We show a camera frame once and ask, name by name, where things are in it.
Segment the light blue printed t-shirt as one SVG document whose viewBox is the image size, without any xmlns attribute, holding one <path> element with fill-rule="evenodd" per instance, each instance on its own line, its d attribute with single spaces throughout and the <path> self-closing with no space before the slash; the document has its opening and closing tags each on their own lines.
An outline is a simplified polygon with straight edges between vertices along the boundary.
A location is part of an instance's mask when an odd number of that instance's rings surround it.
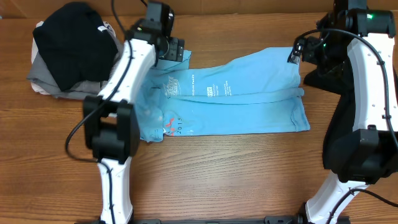
<svg viewBox="0 0 398 224">
<path fill-rule="evenodd" d="M 141 139 L 308 131 L 299 66 L 291 49 L 270 47 L 225 65 L 190 68 L 160 60 L 144 79 L 135 104 Z"/>
</svg>

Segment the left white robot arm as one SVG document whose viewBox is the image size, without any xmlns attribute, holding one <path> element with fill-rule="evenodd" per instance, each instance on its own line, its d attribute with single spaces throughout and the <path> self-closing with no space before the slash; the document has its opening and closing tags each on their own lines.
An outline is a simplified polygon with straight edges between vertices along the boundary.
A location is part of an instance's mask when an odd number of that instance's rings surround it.
<svg viewBox="0 0 398 224">
<path fill-rule="evenodd" d="M 98 223 L 131 223 L 129 171 L 140 141 L 134 103 L 149 70 L 159 60 L 181 62 L 184 41 L 171 36 L 173 9 L 149 1 L 145 17 L 125 32 L 124 52 L 107 85 L 83 101 L 85 144 L 93 153 L 102 185 Z"/>
</svg>

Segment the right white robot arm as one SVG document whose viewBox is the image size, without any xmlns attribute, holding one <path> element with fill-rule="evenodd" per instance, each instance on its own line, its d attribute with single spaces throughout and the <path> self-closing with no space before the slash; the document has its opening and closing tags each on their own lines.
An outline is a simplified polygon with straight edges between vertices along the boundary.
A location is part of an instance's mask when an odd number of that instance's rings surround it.
<svg viewBox="0 0 398 224">
<path fill-rule="evenodd" d="M 316 66 L 304 84 L 340 96 L 323 141 L 328 177 L 298 214 L 266 223 L 348 223 L 342 211 L 397 172 L 396 26 L 391 11 L 335 0 L 317 27 L 298 36 L 288 62 Z"/>
</svg>

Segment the black garment with white logo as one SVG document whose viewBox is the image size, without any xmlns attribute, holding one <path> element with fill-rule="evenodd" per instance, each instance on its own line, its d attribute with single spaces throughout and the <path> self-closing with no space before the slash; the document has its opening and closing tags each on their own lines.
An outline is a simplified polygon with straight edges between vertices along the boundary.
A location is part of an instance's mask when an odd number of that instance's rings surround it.
<svg viewBox="0 0 398 224">
<path fill-rule="evenodd" d="M 324 45 L 306 85 L 340 96 L 323 141 L 323 166 L 342 182 L 397 172 L 397 89 L 392 47 Z"/>
</svg>

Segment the black folded garment on stack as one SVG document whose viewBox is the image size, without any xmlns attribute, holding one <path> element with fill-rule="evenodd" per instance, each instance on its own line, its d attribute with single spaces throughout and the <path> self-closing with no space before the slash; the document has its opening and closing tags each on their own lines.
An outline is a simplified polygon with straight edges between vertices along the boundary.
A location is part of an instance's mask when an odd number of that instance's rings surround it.
<svg viewBox="0 0 398 224">
<path fill-rule="evenodd" d="M 109 80 L 118 53 L 101 16 L 85 2 L 70 2 L 34 29 L 39 54 L 58 87 Z"/>
</svg>

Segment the grey folded garment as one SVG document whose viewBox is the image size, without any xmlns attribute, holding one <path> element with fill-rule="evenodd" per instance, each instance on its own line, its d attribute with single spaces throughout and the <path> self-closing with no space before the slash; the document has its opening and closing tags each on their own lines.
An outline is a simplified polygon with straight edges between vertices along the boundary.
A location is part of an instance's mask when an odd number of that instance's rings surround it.
<svg viewBox="0 0 398 224">
<path fill-rule="evenodd" d="M 32 66 L 27 76 L 34 91 L 55 98 L 96 96 L 123 47 L 110 27 L 33 31 Z"/>
</svg>

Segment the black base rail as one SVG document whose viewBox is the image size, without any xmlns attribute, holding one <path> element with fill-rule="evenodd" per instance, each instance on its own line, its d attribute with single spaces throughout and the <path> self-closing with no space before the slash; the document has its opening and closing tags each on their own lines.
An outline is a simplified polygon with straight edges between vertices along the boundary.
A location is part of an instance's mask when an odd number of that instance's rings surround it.
<svg viewBox="0 0 398 224">
<path fill-rule="evenodd" d="M 266 216 L 264 218 L 241 218 L 219 220 L 134 220 L 129 218 L 127 224 L 310 224 L 304 214 L 304 205 L 296 215 Z"/>
</svg>

